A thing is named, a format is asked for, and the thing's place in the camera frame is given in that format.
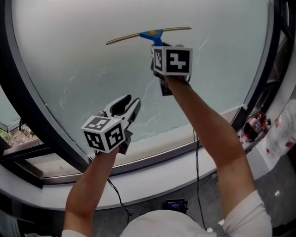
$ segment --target white shirt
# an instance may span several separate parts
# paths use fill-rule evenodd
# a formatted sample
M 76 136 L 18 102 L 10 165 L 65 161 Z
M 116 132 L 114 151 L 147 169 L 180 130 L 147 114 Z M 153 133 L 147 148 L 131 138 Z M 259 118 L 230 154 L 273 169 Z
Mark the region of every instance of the white shirt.
M 223 229 L 231 237 L 271 237 L 271 219 L 257 191 L 239 203 L 226 217 Z M 149 212 L 131 221 L 121 237 L 216 237 L 190 217 L 175 211 Z M 62 237 L 84 237 L 75 231 L 64 230 Z

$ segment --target floor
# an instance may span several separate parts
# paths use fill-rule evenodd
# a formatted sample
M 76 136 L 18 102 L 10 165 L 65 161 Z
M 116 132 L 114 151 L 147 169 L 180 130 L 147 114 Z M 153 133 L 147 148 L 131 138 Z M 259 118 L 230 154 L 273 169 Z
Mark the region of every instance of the floor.
M 218 222 L 223 219 L 223 214 L 218 178 L 215 175 L 214 173 L 200 181 L 200 200 L 206 227 L 211 227 L 218 233 L 218 236 L 222 236 L 223 230 Z M 296 174 L 287 156 L 283 156 L 271 172 L 256 180 L 256 185 L 267 212 L 271 216 L 273 227 L 286 224 L 296 218 Z M 147 212 L 161 209 L 162 203 L 167 199 L 183 198 L 189 200 L 187 214 L 202 225 L 196 190 L 197 184 L 194 183 L 167 195 L 130 205 L 128 208 L 134 209 L 130 221 Z M 32 220 L 32 216 L 35 217 L 40 235 L 58 235 L 62 231 L 63 212 L 22 207 L 22 213 L 24 218 L 30 216 Z M 96 211 L 94 234 L 96 237 L 117 237 L 120 236 L 126 224 L 127 215 L 123 208 Z M 284 236 L 295 236 L 295 233 L 296 231 L 292 230 Z

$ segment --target forearm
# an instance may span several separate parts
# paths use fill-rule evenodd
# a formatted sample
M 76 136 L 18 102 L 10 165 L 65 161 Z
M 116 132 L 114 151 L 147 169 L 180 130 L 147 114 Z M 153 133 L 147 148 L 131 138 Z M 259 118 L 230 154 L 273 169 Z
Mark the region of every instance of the forearm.
M 66 212 L 93 216 L 112 170 L 117 149 L 109 154 L 99 153 L 82 177 L 74 184 L 66 203 Z
M 169 88 L 189 119 L 204 148 L 222 166 L 245 155 L 235 130 L 189 86 L 167 78 Z

